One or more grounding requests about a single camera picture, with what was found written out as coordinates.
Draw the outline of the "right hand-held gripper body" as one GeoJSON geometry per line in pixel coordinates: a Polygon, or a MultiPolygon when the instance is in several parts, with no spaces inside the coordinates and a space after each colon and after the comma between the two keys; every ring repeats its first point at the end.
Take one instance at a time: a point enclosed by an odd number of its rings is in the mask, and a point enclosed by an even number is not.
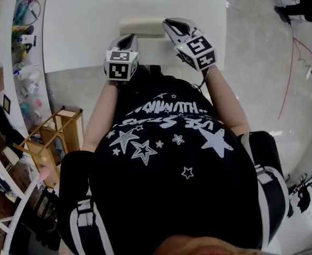
{"type": "Polygon", "coordinates": [[[174,50],[182,62],[196,71],[205,70],[217,62],[216,49],[199,29],[194,29],[190,35],[176,39],[174,43],[174,50]]]}

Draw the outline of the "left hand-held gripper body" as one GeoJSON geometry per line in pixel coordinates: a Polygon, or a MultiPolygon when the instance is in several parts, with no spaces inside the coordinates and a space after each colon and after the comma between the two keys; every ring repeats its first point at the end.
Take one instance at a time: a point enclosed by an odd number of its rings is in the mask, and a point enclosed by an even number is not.
{"type": "Polygon", "coordinates": [[[139,53],[124,50],[107,50],[104,71],[112,81],[129,81],[138,66],[139,53]]]}

